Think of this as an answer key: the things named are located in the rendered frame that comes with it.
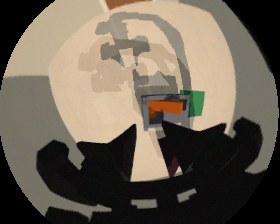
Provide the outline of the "orange l-shaped part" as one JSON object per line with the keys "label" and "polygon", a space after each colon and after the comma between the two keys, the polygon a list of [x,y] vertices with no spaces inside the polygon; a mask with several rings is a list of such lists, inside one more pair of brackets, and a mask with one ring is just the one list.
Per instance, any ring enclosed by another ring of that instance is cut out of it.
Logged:
{"label": "orange l-shaped part", "polygon": [[181,114],[182,101],[162,101],[162,99],[152,99],[152,101],[149,101],[149,118],[155,118],[155,111]]}

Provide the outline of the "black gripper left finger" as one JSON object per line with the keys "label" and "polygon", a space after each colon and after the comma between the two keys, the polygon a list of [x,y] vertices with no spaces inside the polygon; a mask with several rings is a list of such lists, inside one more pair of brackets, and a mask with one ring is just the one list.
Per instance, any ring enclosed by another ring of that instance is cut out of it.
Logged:
{"label": "black gripper left finger", "polygon": [[121,176],[125,178],[124,181],[131,181],[136,136],[136,124],[132,124],[130,128],[125,129],[124,133],[109,143],[79,141],[76,144],[82,156],[112,162]]}

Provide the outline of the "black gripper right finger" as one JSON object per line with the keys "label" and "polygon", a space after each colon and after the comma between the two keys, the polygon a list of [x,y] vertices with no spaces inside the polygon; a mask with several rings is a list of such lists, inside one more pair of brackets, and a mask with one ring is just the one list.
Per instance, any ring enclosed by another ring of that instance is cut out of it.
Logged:
{"label": "black gripper right finger", "polygon": [[164,128],[162,131],[164,131],[166,139],[169,141],[172,151],[174,151],[182,173],[186,173],[192,171],[192,163],[195,163],[196,158],[199,157],[207,139],[214,138],[219,133],[224,133],[226,123],[202,129],[201,132],[196,131],[196,129],[177,126],[177,124],[169,121],[162,121],[162,128]]}

